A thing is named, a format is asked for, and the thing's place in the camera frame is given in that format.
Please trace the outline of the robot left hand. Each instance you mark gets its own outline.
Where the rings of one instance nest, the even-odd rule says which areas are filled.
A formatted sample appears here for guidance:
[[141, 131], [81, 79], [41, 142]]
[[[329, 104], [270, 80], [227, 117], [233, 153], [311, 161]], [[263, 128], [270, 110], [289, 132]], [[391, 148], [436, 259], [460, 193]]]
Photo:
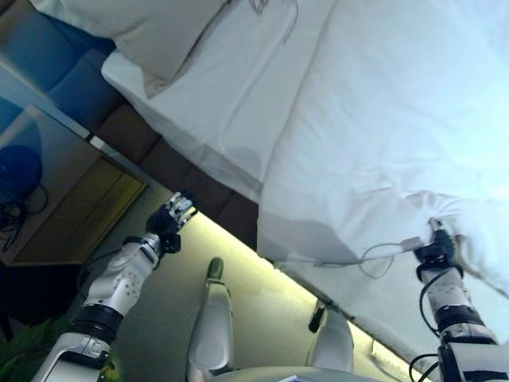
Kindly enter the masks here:
[[191, 194], [176, 192], [150, 215], [146, 231], [157, 236], [177, 234], [197, 213]]

